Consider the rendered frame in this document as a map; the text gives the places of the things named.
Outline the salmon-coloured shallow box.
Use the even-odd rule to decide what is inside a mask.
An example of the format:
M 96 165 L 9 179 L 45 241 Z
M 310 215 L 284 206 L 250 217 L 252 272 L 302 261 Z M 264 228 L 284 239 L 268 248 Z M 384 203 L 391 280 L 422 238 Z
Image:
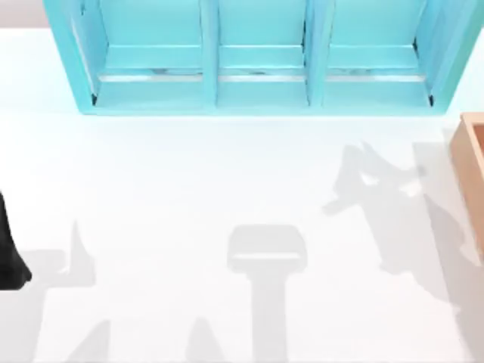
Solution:
M 484 262 L 484 112 L 466 112 L 449 144 L 451 161 Z

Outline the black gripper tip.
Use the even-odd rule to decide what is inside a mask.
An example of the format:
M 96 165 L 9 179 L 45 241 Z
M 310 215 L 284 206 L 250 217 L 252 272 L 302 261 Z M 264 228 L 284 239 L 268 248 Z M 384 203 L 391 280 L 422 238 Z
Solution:
M 5 199 L 0 192 L 0 291 L 20 290 L 32 278 L 11 235 Z

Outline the light blue rack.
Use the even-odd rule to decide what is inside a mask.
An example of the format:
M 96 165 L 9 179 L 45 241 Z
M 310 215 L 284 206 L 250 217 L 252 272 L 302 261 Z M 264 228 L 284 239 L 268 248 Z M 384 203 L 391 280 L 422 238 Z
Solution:
M 42 0 L 79 112 L 447 111 L 484 0 Z

